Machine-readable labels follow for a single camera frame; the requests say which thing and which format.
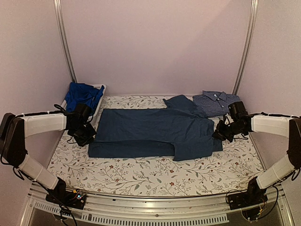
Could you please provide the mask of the dark teal t-shirt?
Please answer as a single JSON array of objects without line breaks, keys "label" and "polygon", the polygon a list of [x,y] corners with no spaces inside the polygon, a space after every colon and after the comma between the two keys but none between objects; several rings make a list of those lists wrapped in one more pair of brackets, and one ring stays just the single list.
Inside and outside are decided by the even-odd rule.
[{"label": "dark teal t-shirt", "polygon": [[165,108],[103,109],[90,158],[172,156],[174,161],[222,151],[214,122],[184,95],[165,99]]}]

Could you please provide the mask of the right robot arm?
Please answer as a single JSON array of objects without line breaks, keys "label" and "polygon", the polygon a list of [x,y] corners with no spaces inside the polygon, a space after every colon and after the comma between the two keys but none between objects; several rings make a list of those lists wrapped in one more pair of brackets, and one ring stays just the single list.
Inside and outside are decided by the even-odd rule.
[{"label": "right robot arm", "polygon": [[234,102],[229,105],[231,122],[220,120],[213,133],[219,140],[232,142],[235,135],[244,136],[250,133],[267,134],[286,139],[288,148],[284,157],[280,158],[262,174],[248,182],[247,190],[239,194],[239,198],[247,205],[265,200],[267,188],[286,180],[301,170],[301,118],[294,115],[254,113],[249,114],[244,103]]}]

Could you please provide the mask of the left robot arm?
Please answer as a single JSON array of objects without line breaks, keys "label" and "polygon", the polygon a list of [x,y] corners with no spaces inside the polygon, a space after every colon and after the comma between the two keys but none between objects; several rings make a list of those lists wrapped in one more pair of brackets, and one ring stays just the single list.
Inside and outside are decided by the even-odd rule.
[{"label": "left robot arm", "polygon": [[78,104],[68,112],[60,105],[56,111],[14,115],[6,113],[0,124],[0,162],[13,168],[21,180],[30,178],[40,184],[59,204],[66,204],[70,194],[66,183],[33,159],[26,150],[28,137],[52,131],[67,131],[78,146],[94,140],[96,131],[91,125],[92,109]]}]

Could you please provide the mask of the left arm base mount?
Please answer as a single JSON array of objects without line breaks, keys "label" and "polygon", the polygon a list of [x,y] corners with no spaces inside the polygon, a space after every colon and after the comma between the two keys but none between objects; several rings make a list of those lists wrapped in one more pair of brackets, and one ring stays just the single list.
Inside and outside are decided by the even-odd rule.
[{"label": "left arm base mount", "polygon": [[65,205],[70,208],[83,210],[87,199],[87,194],[79,189],[68,191],[65,189],[61,190],[50,190],[46,195],[46,201]]}]

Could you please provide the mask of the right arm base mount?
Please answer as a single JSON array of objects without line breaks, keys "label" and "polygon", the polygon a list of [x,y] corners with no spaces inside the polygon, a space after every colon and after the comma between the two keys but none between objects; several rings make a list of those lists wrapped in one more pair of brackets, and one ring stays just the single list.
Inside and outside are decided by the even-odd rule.
[{"label": "right arm base mount", "polygon": [[260,189],[255,192],[239,190],[236,190],[236,193],[227,192],[225,201],[229,205],[230,210],[241,209],[266,202],[268,200],[266,191],[267,189]]}]

